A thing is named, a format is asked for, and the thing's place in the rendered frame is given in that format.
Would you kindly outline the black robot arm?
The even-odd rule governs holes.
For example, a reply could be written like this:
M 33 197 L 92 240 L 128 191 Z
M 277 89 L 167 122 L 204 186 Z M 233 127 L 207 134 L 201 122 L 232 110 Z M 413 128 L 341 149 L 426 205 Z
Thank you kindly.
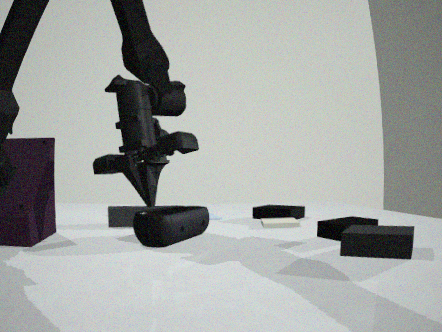
M 138 109 L 151 110 L 152 116 L 180 116 L 186 109 L 185 85 L 169 80 L 168 56 L 150 29 L 143 0 L 110 1 L 123 36 L 124 66 L 143 82 L 120 75 L 111 80 L 105 91 L 116 92 L 119 117 Z M 0 196 L 17 171 L 3 146 L 20 109 L 12 89 L 48 2 L 14 0 L 0 33 Z

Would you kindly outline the dark grey switch controller unit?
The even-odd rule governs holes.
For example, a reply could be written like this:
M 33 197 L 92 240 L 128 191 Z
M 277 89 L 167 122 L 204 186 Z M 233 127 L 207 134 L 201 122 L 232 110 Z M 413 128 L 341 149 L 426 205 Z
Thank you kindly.
M 203 234 L 209 224 L 206 207 L 174 205 L 136 211 L 133 229 L 145 247 L 168 247 Z

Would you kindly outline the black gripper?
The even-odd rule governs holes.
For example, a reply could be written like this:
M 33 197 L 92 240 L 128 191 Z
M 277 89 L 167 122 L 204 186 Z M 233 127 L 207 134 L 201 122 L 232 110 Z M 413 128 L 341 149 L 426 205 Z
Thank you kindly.
M 138 109 L 122 114 L 116 122 L 121 130 L 123 155 L 106 155 L 92 163 L 94 174 L 122 173 L 139 193 L 145 205 L 154 207 L 160 173 L 166 164 L 166 153 L 179 151 L 181 154 L 199 150 L 195 135 L 183 131 L 159 137 L 156 141 L 151 110 Z M 149 152 L 149 153 L 148 153 Z M 135 157 L 136 156 L 136 157 Z M 142 162 L 142 160 L 144 162 Z

